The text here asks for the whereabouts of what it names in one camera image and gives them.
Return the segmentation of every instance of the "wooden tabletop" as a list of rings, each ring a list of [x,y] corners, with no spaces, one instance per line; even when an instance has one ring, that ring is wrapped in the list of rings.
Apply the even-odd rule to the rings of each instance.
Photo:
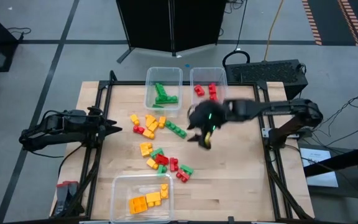
[[[83,82],[76,106],[78,110],[87,111],[87,107],[94,105],[97,87],[98,82]],[[282,83],[268,83],[268,92],[270,101],[286,99]],[[111,184],[115,177],[124,174],[156,173],[156,170],[147,166],[146,159],[140,154],[139,144],[149,140],[132,132],[133,123],[129,118],[131,114],[136,114],[140,125],[145,126],[144,116],[150,112],[143,106],[144,93],[144,86],[117,85],[112,88],[108,119],[117,121],[116,126],[122,127],[122,131],[104,140],[92,219],[109,219]],[[186,112],[191,105],[190,93],[190,86],[184,86],[180,114],[177,118],[168,118],[182,129],[188,126]],[[249,86],[229,86],[229,97],[254,99],[254,91]],[[275,125],[281,126],[290,118],[275,116]],[[193,131],[187,133],[187,138],[194,135]],[[176,157],[179,164],[195,169],[185,184],[172,174],[176,220],[224,221],[228,216],[234,216],[236,221],[274,220],[257,119],[245,123],[225,124],[214,132],[211,138],[213,147],[210,151],[199,148],[195,142],[186,142],[167,128],[156,130],[155,139],[151,142],[154,149],[161,147],[168,157]],[[287,140],[287,144],[297,146],[292,139]],[[78,146],[78,142],[68,144],[66,155]],[[281,150],[281,155],[289,191],[305,212],[313,217],[299,152],[288,147]],[[84,156],[85,148],[78,150],[65,161],[58,183],[64,180],[79,181]],[[88,194],[86,190],[82,205],[86,205]],[[278,188],[277,194],[281,216],[285,217],[282,195]]]

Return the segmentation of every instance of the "white paper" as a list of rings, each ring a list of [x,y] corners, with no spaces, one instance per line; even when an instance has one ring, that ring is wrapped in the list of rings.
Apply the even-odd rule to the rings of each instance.
[[[305,149],[300,148],[302,157],[311,159],[315,162],[320,162],[331,158],[329,151],[317,150],[317,149]],[[303,167],[312,165],[313,162],[302,159]],[[306,181],[310,186],[321,186],[321,187],[338,187],[335,172],[329,172],[326,174],[320,174],[312,177],[307,177]]]

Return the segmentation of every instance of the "floor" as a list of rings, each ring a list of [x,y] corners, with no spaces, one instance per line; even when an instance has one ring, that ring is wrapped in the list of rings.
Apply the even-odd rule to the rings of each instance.
[[[241,40],[266,40],[277,7],[278,1],[250,1]],[[224,34],[220,39],[237,39],[243,8],[224,15]],[[67,24],[70,11],[74,17]],[[32,32],[25,40],[125,39],[116,2],[112,0],[0,0],[0,22],[5,27],[30,27]],[[358,47],[297,44],[297,40],[314,41],[301,1],[285,1],[272,40],[294,40],[294,45],[271,45],[267,60],[297,58],[306,64],[309,85],[302,97],[316,102],[325,117],[358,95]],[[17,139],[21,131],[28,128],[37,105],[42,112],[74,108],[81,82],[106,80],[110,70],[115,71],[119,80],[145,80],[149,67],[180,67],[184,79],[188,80],[192,67],[220,67],[223,57],[236,47],[219,44],[181,58],[135,49],[118,64],[116,60],[127,50],[126,45],[55,43],[20,45],[10,71],[0,73],[0,205],[19,158],[21,146]],[[265,45],[239,47],[251,55],[252,62],[263,60]],[[242,61],[238,56],[227,62]],[[42,88],[47,87],[49,90],[42,104],[39,97]],[[327,131],[327,128],[323,125],[322,130]],[[317,135],[326,144],[357,129],[358,109],[346,108],[331,126],[330,138],[322,133]],[[358,148],[358,133],[333,146]],[[43,153],[63,155],[64,148],[54,146]],[[61,159],[27,155],[5,222],[48,217],[60,162]],[[358,221],[358,200],[313,195],[312,203],[318,219]]]

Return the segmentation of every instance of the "plastic container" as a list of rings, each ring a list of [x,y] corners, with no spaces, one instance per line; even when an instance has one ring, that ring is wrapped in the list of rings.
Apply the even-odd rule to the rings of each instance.
[[[168,96],[177,96],[177,104],[164,104],[163,108],[153,108],[155,98],[158,96],[155,84],[161,83]],[[183,71],[180,68],[151,67],[147,70],[146,93],[144,106],[159,116],[176,117],[181,108]]]
[[[161,184],[168,184],[168,199],[160,206],[138,214],[129,213],[129,199],[159,192]],[[111,188],[110,221],[112,223],[168,223],[173,220],[173,180],[169,174],[122,175],[116,177]]]
[[[216,96],[219,102],[223,102],[227,96],[227,78],[223,68],[192,68],[190,70],[191,104],[198,104],[203,100],[209,100],[208,85],[215,83]],[[196,85],[201,85],[204,96],[198,96],[194,91]]]

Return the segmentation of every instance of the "building block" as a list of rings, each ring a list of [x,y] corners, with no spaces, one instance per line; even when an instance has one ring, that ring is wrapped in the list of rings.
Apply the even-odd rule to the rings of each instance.
[[[149,130],[154,132],[158,127],[158,122],[154,121],[154,123],[152,123],[150,126],[149,126]]]
[[[153,168],[153,169],[158,169],[158,164],[155,163],[155,161],[152,158],[149,158],[146,161],[147,165],[149,165],[149,167]]]
[[[209,99],[210,99],[210,100],[217,101],[217,100],[218,100],[218,98],[216,97],[216,93],[211,94],[211,95],[209,96]]]
[[[169,158],[169,167],[171,172],[178,171],[178,159],[174,157]]]
[[[129,212],[136,214],[147,211],[146,197],[140,196],[129,200]]]
[[[196,92],[197,96],[204,96],[205,94],[203,87],[201,87],[201,85],[196,85],[194,87],[194,91]]]
[[[162,184],[161,185],[161,198],[167,199],[168,198],[168,184]]]
[[[179,179],[181,179],[181,181],[182,181],[183,183],[186,183],[187,180],[190,179],[190,176],[189,176],[185,171],[183,171],[183,170],[181,170],[181,169],[178,170],[178,172],[177,172],[177,177],[178,177]]]
[[[134,123],[134,125],[139,126],[140,122],[139,119],[137,118],[136,114],[132,114],[131,115],[131,121]]]
[[[158,121],[158,126],[159,128],[164,128],[165,126],[165,122],[167,121],[167,118],[164,116],[161,116],[159,121]]]
[[[149,127],[155,121],[156,121],[156,119],[152,115],[149,115],[149,114],[146,115],[146,127]]]
[[[167,172],[167,168],[164,165],[158,165],[157,173],[164,174]]]
[[[154,134],[150,130],[144,130],[143,135],[149,139],[154,139]]]
[[[164,107],[160,105],[153,105],[152,108],[164,108]]]
[[[146,194],[147,206],[153,207],[161,205],[161,195],[160,192],[148,193]]]
[[[140,143],[139,146],[143,157],[147,157],[153,152],[152,144],[150,142]]]
[[[211,83],[208,85],[209,94],[216,94],[216,85],[215,83]]]
[[[163,156],[163,155],[161,155],[161,154],[157,154],[156,156],[155,156],[155,162],[157,163],[157,164],[160,164],[160,165],[168,165],[168,163],[169,163],[169,159],[168,158],[166,158],[165,156]]]
[[[182,169],[183,171],[185,171],[188,175],[191,175],[191,174],[193,174],[193,172],[194,172],[194,169],[192,169],[192,168],[190,168],[190,167],[188,167],[188,166],[186,166],[186,165],[180,165],[180,169]]]
[[[150,153],[150,156],[155,159],[157,154],[161,154],[164,155],[164,152],[162,151],[162,148],[158,148],[156,150],[154,150],[153,152]]]
[[[138,134],[143,134],[143,132],[144,132],[144,128],[142,128],[142,127],[138,127],[138,126],[134,126],[134,132],[135,133],[138,133]]]
[[[181,128],[179,128],[178,126],[176,126],[176,125],[175,125],[174,123],[172,123],[171,121],[165,122],[165,126],[166,126],[169,130],[173,131],[175,134],[179,135],[179,137],[181,137],[181,138],[183,138],[183,139],[187,136],[187,133],[186,133],[184,130],[182,130]]]
[[[161,100],[165,100],[167,98],[167,93],[165,92],[164,86],[161,83],[155,84],[155,91]]]
[[[162,99],[161,96],[155,98],[155,104],[167,104],[167,103],[178,103],[177,96],[167,96],[165,99]]]

